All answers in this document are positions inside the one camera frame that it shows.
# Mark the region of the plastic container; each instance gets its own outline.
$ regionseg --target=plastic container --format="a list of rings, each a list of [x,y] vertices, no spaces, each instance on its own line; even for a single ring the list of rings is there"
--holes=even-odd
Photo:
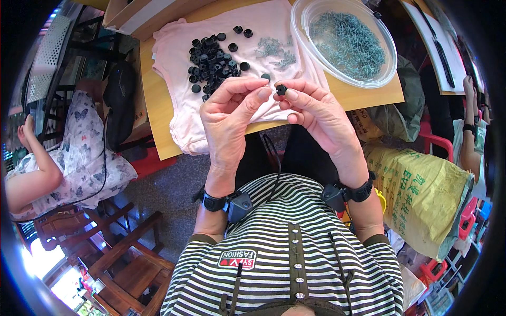
[[[385,52],[385,63],[380,68],[380,73],[367,80],[356,80],[336,69],[318,51],[313,40],[309,36],[311,22],[319,19],[322,13],[334,11],[350,13],[362,21],[378,38],[380,47]],[[291,31],[305,52],[316,61],[323,70],[337,79],[350,85],[374,89],[379,88],[392,80],[397,70],[397,50],[394,40],[383,22],[374,17],[373,12],[357,0],[297,0],[291,9]]]

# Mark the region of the pink cloth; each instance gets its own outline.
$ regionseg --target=pink cloth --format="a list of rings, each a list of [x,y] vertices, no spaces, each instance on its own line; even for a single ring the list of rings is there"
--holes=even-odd
[[[153,70],[167,83],[174,107],[174,118],[169,128],[174,142],[184,153],[208,154],[207,139],[199,116],[204,93],[202,91],[193,93],[192,83],[188,81],[188,68],[195,66],[190,62],[188,52],[192,47],[191,41],[195,38],[202,39],[212,34],[225,33],[227,38],[219,42],[220,47],[228,53],[228,45],[236,43],[239,49],[230,53],[232,59],[237,65],[243,61],[250,65],[250,69],[243,71],[241,76],[260,78],[262,74],[268,73],[271,76],[269,86],[272,88],[275,82],[282,79],[304,78],[328,89],[323,70],[303,53],[295,37],[292,37],[293,46],[285,45],[283,49],[295,54],[297,62],[284,71],[277,70],[278,66],[269,63],[278,62],[280,57],[255,56],[255,49],[258,49],[261,37],[271,37],[287,43],[288,35],[291,34],[290,11],[291,5],[287,0],[273,0],[224,12],[200,22],[186,23],[185,19],[179,19],[153,33],[156,40],[153,46],[153,53],[156,54]],[[232,30],[236,25],[241,25],[243,29],[251,29],[253,36],[246,38],[243,34],[236,34]],[[271,96],[250,122],[285,120],[289,113],[291,110],[282,111],[279,103]]]

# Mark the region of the electrical cord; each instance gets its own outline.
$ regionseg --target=electrical cord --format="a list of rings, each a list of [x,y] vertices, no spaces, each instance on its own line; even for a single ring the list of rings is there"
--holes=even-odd
[[[274,146],[274,143],[272,142],[270,137],[267,136],[267,134],[263,134],[263,138],[264,138],[264,142],[265,142],[265,147],[269,151],[269,155],[271,157],[274,157],[274,155],[272,154],[272,152],[274,151],[274,153],[276,154],[276,160],[278,162],[278,176],[276,177],[276,182],[274,182],[274,187],[272,188],[271,194],[266,201],[266,202],[270,202],[272,197],[274,196],[274,193],[276,192],[276,188],[279,184],[279,178],[281,177],[281,160],[279,159],[278,151],[276,150],[276,147]]]
[[[95,195],[99,194],[100,192],[102,192],[102,190],[104,189],[104,186],[105,186],[105,183],[107,181],[107,165],[106,165],[106,153],[105,153],[105,122],[107,121],[107,117],[105,117],[105,120],[104,120],[104,129],[103,129],[103,132],[102,132],[102,140],[104,141],[104,149],[103,149],[103,152],[104,152],[104,183],[102,183],[102,187],[100,188],[100,190],[96,191],[95,193],[91,194],[90,196],[87,196],[83,199],[80,199],[80,200],[77,200],[77,201],[74,201],[74,202],[70,202],[70,203],[66,203],[66,204],[63,204],[63,205],[59,205],[55,208],[53,208],[52,210],[42,214],[41,216],[39,217],[36,217],[36,218],[33,218],[33,219],[30,219],[30,220],[24,220],[24,221],[18,221],[18,223],[26,223],[26,222],[31,222],[31,221],[35,221],[41,217],[44,217],[44,216],[48,216],[49,213],[53,214],[55,213],[58,209],[64,207],[64,206],[68,206],[68,205],[71,205],[71,204],[75,204],[75,203],[79,203],[79,202],[82,202],[84,200],[87,200],[87,199],[90,199],[92,197],[94,197]]]

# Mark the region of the pile of screws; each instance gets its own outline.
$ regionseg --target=pile of screws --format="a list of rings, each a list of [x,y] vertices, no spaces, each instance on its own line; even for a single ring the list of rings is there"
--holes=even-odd
[[[385,63],[380,40],[353,14],[324,12],[311,22],[309,34],[325,59],[346,76],[366,81],[380,74]]]
[[[276,70],[286,70],[291,64],[297,62],[295,55],[290,51],[284,50],[282,47],[285,46],[278,39],[271,37],[262,37],[258,42],[258,49],[255,49],[257,58],[267,56],[278,56],[282,59],[278,62],[270,62],[270,64],[278,66]],[[291,35],[288,37],[286,46],[293,46]]]
[[[242,27],[234,27],[234,32],[237,34],[242,33]],[[252,37],[253,32],[250,29],[244,31],[245,37]],[[219,41],[226,39],[225,33],[219,33],[218,35],[211,35],[210,37],[204,37],[201,40],[194,39],[192,41],[192,48],[190,49],[190,61],[195,66],[188,68],[190,74],[189,81],[194,83],[192,85],[192,92],[199,93],[201,90],[205,93],[202,100],[205,102],[209,97],[216,91],[216,89],[225,81],[228,77],[240,77],[242,71],[249,69],[247,62],[240,63],[232,59],[230,54],[226,54],[222,48],[220,48]],[[235,52],[238,47],[236,43],[230,43],[228,49],[231,52]],[[207,81],[207,84],[201,89],[197,82]]]

